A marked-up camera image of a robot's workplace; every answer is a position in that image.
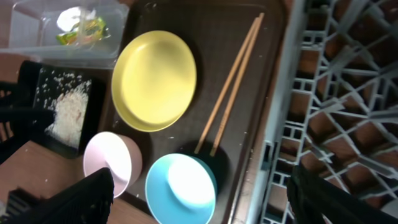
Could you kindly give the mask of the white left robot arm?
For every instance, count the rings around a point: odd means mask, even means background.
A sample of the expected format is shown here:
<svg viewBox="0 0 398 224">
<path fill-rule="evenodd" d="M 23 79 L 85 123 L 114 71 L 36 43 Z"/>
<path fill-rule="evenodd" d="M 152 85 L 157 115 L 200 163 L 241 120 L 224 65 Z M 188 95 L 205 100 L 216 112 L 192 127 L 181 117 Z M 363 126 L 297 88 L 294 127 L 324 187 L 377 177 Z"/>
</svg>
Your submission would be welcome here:
<svg viewBox="0 0 398 224">
<path fill-rule="evenodd" d="M 5 162 L 36 134 L 54 122 L 54 112 L 33 108 L 32 93 L 23 83 L 1 82 L 5 96 L 1 98 L 1 122 L 9 123 L 12 137 L 1 143 L 1 162 Z"/>
</svg>

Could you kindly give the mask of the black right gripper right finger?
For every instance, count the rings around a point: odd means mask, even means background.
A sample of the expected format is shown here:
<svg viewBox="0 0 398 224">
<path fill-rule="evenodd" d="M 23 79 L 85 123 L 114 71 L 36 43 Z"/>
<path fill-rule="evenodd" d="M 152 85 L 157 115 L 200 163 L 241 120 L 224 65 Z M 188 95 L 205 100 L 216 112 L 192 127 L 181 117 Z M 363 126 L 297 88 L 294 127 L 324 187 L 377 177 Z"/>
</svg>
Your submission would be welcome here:
<svg viewBox="0 0 398 224">
<path fill-rule="evenodd" d="M 298 224 L 325 223 L 326 218 L 332 223 L 397 224 L 397 218 L 352 197 L 301 164 L 293 168 L 287 196 Z"/>
</svg>

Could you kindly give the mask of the blue bowl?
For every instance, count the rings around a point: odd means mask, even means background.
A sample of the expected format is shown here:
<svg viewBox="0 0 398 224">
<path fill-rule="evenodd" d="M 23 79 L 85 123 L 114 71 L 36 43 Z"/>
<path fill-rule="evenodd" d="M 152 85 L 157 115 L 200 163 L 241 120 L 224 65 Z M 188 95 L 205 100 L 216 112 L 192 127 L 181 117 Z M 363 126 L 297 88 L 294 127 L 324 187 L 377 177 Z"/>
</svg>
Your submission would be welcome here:
<svg viewBox="0 0 398 224">
<path fill-rule="evenodd" d="M 152 164 L 145 195 L 158 223 L 208 224 L 215 212 L 217 183 L 201 159 L 173 153 Z"/>
</svg>

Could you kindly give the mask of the pink bowl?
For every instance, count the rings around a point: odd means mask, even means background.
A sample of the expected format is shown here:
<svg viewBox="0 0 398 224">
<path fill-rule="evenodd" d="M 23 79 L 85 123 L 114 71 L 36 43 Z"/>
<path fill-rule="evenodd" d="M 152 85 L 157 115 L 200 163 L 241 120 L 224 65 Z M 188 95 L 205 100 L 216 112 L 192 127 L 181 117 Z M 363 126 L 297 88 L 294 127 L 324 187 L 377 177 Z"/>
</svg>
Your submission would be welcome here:
<svg viewBox="0 0 398 224">
<path fill-rule="evenodd" d="M 123 194 L 139 178 L 142 153 L 129 137 L 112 132 L 95 134 L 83 155 L 83 172 L 89 176 L 101 168 L 109 168 L 114 182 L 114 197 Z"/>
</svg>

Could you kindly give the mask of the white tissue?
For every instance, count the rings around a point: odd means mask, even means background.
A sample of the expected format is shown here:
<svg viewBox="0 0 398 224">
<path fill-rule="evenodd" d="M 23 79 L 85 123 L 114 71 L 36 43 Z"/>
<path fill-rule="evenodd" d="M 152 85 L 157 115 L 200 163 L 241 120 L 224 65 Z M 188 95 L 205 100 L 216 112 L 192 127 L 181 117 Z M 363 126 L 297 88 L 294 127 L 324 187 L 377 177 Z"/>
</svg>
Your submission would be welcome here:
<svg viewBox="0 0 398 224">
<path fill-rule="evenodd" d="M 63 11 L 58 19 L 57 26 L 64 32 L 69 32 L 82 20 L 92 20 L 96 17 L 96 10 L 87 10 L 83 7 L 71 7 Z"/>
</svg>

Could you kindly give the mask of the wooden chopstick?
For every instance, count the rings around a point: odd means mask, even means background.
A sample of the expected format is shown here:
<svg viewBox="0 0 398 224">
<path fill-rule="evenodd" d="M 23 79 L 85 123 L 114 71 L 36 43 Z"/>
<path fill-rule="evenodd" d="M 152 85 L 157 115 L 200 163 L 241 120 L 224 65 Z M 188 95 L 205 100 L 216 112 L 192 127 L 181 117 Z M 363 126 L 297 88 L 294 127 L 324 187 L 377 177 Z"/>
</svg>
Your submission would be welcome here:
<svg viewBox="0 0 398 224">
<path fill-rule="evenodd" d="M 214 122 L 216 114 L 217 114 L 217 112 L 218 112 L 218 110 L 219 110 L 219 108 L 221 106 L 221 103 L 222 103 L 222 101 L 223 101 L 223 99 L 224 99 L 224 97 L 225 97 L 225 95 L 226 95 L 226 93 L 228 91 L 228 88 L 229 88 L 229 86 L 230 86 L 230 84 L 231 84 L 231 82 L 232 82 L 232 80 L 233 80 L 233 78 L 235 76 L 235 73 L 238 73 L 238 71 L 239 71 L 240 64 L 243 61 L 244 53 L 245 53 L 245 51 L 246 51 L 246 49 L 248 47 L 249 40 L 250 40 L 251 35 L 253 34 L 253 31 L 254 31 L 254 25 L 255 25 L 254 21 L 256 20 L 256 18 L 252 22 L 252 25 L 251 25 L 251 27 L 250 27 L 250 29 L 249 29 L 249 31 L 248 31 L 245 39 L 244 39 L 244 42 L 242 43 L 242 45 L 240 47 L 240 50 L 239 50 L 239 52 L 238 52 L 238 54 L 237 54 L 237 56 L 236 56 L 236 58 L 235 58 L 235 60 L 233 62 L 233 65 L 232 65 L 232 67 L 231 67 L 231 69 L 230 69 L 230 71 L 228 73 L 227 79 L 224 82 L 224 85 L 223 85 L 223 87 L 221 89 L 221 92 L 220 92 L 220 94 L 219 94 L 219 96 L 217 98 L 217 101 L 216 101 L 216 103 L 215 103 L 215 105 L 214 105 L 214 107 L 212 109 L 212 112 L 211 112 L 211 114 L 210 114 L 210 116 L 208 118 L 208 121 L 206 122 L 205 128 L 204 128 L 204 130 L 203 130 L 203 132 L 202 132 L 202 134 L 201 134 L 201 136 L 200 136 L 200 138 L 198 140 L 198 144 L 197 144 L 197 146 L 196 146 L 196 148 L 194 150 L 195 154 L 198 154 L 200 152 L 201 147 L 202 147 L 203 143 L 205 142 L 206 136 L 207 136 L 207 134 L 208 134 L 208 132 L 209 132 L 209 130 L 211 128 L 211 125 Z"/>
<path fill-rule="evenodd" d="M 238 90 L 239 90 L 241 81 L 243 79 L 243 76 L 245 74 L 246 67 L 248 65 L 252 49 L 253 49 L 254 44 L 256 42 L 257 35 L 258 35 L 258 32 L 259 32 L 259 29 L 260 29 L 260 26 L 261 26 L 263 18 L 264 18 L 264 13 L 260 13 L 259 17 L 256 18 L 256 20 L 254 21 L 255 25 L 254 25 L 253 34 L 251 35 L 251 38 L 250 38 L 249 43 L 248 43 L 248 47 L 247 47 L 247 49 L 246 49 L 246 51 L 244 53 L 243 61 L 240 64 L 240 68 L 239 68 L 239 71 L 238 71 L 238 74 L 237 74 L 233 89 L 231 91 L 231 95 L 229 97 L 228 104 L 226 105 L 226 109 L 224 111 L 223 118 L 221 120 L 221 124 L 219 126 L 219 130 L 218 130 L 217 135 L 216 135 L 216 139 L 214 141 L 213 147 L 212 147 L 211 152 L 210 152 L 210 156 L 212 156 L 212 157 L 215 156 L 215 154 L 217 152 L 217 149 L 218 149 L 218 146 L 220 144 L 221 138 L 223 136 L 224 129 L 226 127 L 226 123 L 228 122 L 229 114 L 230 114 L 230 112 L 232 110 L 234 101 L 236 99 L 236 95 L 238 94 Z"/>
</svg>

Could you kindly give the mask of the yellow plate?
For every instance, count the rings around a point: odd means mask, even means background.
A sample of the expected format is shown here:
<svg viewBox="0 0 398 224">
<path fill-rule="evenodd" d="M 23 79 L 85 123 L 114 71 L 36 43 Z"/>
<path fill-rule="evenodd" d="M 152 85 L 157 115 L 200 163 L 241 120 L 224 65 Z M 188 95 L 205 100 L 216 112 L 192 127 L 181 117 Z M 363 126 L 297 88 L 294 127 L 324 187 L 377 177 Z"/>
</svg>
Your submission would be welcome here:
<svg viewBox="0 0 398 224">
<path fill-rule="evenodd" d="M 189 46 L 171 32 L 153 30 L 122 50 L 113 71 L 111 96 L 128 126 L 150 133 L 182 117 L 196 85 L 197 66 Z"/>
</svg>

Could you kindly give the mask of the green snack wrapper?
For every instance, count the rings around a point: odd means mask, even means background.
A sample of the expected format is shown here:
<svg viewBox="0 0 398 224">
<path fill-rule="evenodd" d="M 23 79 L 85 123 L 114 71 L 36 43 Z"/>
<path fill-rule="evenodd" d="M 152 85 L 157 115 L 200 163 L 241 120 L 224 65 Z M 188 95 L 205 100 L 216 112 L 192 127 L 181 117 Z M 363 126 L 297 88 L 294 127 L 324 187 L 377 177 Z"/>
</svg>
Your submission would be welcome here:
<svg viewBox="0 0 398 224">
<path fill-rule="evenodd" d="M 56 39 L 61 45 L 91 44 L 111 37 L 105 21 L 101 17 L 78 22 L 71 31 L 58 34 Z"/>
</svg>

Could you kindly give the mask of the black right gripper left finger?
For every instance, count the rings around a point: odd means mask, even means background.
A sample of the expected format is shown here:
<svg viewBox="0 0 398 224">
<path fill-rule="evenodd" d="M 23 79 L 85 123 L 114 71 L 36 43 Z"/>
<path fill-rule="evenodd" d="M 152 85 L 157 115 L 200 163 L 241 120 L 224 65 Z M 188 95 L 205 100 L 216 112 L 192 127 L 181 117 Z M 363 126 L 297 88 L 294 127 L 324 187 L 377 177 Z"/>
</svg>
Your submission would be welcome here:
<svg viewBox="0 0 398 224">
<path fill-rule="evenodd" d="M 114 200 L 109 168 L 101 168 L 57 195 L 26 211 L 2 217 L 8 224 L 104 224 Z"/>
</svg>

